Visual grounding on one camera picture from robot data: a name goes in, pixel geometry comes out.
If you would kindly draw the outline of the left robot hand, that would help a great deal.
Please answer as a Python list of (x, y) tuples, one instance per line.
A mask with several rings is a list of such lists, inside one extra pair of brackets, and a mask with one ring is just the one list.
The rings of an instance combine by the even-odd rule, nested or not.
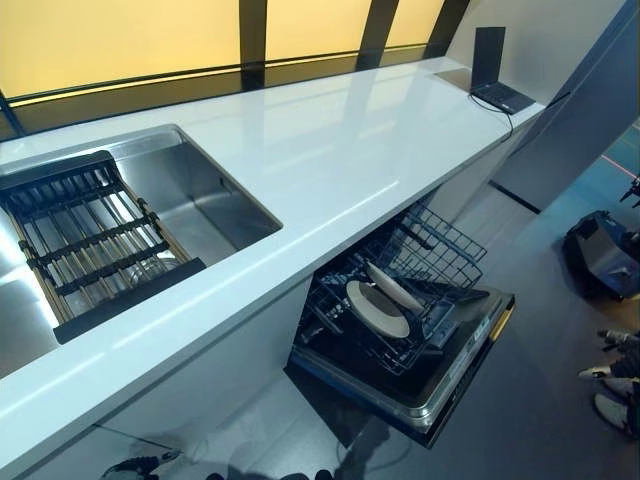
[(101, 476), (101, 479), (158, 479), (155, 471), (168, 464), (182, 454), (181, 450), (169, 450), (160, 455), (141, 456), (124, 460), (109, 467)]

